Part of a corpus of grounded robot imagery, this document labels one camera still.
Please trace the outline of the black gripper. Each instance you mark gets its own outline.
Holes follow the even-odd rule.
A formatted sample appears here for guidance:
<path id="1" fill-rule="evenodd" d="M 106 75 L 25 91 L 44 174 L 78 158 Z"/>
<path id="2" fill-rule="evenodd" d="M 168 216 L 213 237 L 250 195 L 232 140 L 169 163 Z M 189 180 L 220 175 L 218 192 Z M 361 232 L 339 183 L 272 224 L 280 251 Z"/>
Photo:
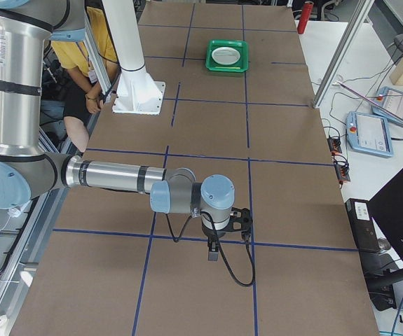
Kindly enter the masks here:
<path id="1" fill-rule="evenodd" d="M 218 239 L 222 238 L 229 232 L 230 219 L 228 218 L 224 222 L 216 223 L 213 221 L 212 216 L 206 212 L 201 212 L 201 221 L 202 221 L 202 231 L 208 239 L 207 247 L 208 247 L 208 261 L 218 261 L 219 258 L 219 241 Z"/>

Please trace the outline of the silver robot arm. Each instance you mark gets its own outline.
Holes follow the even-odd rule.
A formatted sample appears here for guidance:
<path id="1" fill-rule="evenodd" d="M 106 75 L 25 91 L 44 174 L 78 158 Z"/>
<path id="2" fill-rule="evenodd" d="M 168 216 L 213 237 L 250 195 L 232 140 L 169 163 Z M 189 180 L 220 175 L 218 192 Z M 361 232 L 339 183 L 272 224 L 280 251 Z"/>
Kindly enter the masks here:
<path id="1" fill-rule="evenodd" d="M 209 260 L 223 258 L 220 239 L 238 222 L 229 178 L 197 182 L 186 168 L 86 161 L 40 148 L 44 43 L 82 41 L 88 28 L 82 1 L 0 1 L 0 209 L 63 187 L 147 194 L 155 212 L 200 218 Z"/>

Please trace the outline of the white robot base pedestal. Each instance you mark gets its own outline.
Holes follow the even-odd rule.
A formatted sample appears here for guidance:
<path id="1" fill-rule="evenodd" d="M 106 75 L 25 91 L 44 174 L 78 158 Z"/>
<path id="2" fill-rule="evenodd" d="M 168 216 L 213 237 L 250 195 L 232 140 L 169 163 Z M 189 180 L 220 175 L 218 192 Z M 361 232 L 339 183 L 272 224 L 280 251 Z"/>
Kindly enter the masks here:
<path id="1" fill-rule="evenodd" d="M 133 2 L 106 0 L 102 4 L 121 68 L 113 112 L 156 116 L 165 83 L 154 81 L 146 70 Z"/>

